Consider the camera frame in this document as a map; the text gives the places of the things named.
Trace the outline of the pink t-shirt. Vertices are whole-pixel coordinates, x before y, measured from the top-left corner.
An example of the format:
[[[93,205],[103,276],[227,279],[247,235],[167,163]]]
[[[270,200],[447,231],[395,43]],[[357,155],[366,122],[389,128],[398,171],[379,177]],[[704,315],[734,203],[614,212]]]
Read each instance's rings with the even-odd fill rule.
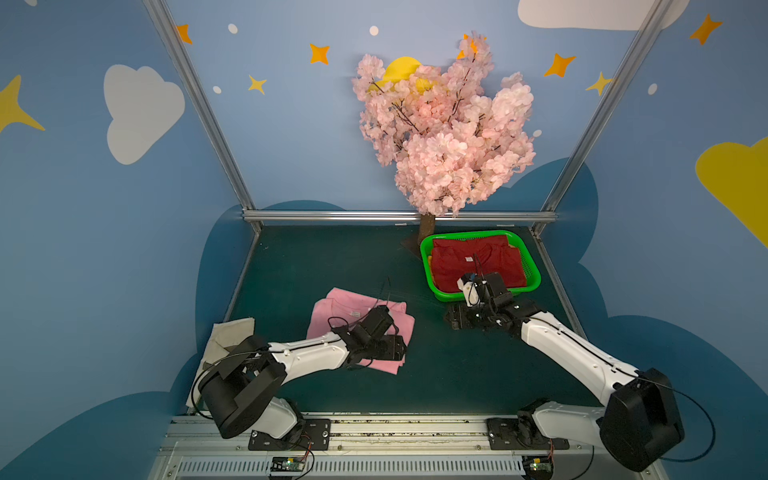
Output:
[[[319,343],[310,348],[308,368],[362,367],[395,375],[414,328],[404,302],[334,288],[313,307],[307,338]]]

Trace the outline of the dark red t-shirt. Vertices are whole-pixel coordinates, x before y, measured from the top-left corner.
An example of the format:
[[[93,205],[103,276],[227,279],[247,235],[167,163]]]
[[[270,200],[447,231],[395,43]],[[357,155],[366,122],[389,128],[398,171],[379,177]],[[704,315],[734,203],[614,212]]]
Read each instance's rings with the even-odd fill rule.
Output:
[[[433,283],[445,293],[458,293],[458,280],[471,273],[499,273],[507,288],[527,286],[520,250],[505,235],[434,239],[429,265]]]

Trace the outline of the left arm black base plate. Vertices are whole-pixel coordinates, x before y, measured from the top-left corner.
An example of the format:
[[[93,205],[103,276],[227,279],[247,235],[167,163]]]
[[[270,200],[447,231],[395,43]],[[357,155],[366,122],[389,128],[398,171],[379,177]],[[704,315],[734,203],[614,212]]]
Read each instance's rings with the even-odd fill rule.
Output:
[[[247,448],[249,451],[327,451],[330,433],[329,419],[304,419],[281,438],[252,430]]]

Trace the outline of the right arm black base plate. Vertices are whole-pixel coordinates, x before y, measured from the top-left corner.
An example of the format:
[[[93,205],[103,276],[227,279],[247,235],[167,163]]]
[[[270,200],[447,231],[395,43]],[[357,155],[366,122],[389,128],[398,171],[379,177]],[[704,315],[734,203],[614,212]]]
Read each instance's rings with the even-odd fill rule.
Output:
[[[492,450],[568,450],[566,439],[542,434],[530,416],[493,417],[486,420],[487,435]]]

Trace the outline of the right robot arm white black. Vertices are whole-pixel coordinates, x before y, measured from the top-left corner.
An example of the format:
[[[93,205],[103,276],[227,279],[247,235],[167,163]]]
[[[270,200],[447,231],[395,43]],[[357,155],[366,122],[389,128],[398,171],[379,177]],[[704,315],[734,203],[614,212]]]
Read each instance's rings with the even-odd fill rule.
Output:
[[[536,400],[513,420],[491,420],[493,447],[539,449],[575,441],[603,448],[623,467],[640,472],[684,440],[674,389],[660,371],[638,370],[599,349],[554,314],[513,295],[498,273],[465,274],[457,286],[464,300],[445,315],[453,329],[508,332],[560,365],[600,403]]]

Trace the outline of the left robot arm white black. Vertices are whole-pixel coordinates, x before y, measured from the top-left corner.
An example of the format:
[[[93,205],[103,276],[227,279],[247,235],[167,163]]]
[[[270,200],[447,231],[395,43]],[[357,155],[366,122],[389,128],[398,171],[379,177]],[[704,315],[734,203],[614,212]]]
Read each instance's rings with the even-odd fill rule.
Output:
[[[320,371],[399,362],[406,355],[406,341],[385,305],[353,322],[333,316],[328,326],[328,333],[296,342],[245,338],[197,374],[189,395],[195,413],[206,407],[203,416],[213,420],[224,439],[253,430],[295,444],[305,420],[291,402],[277,396],[284,384]]]

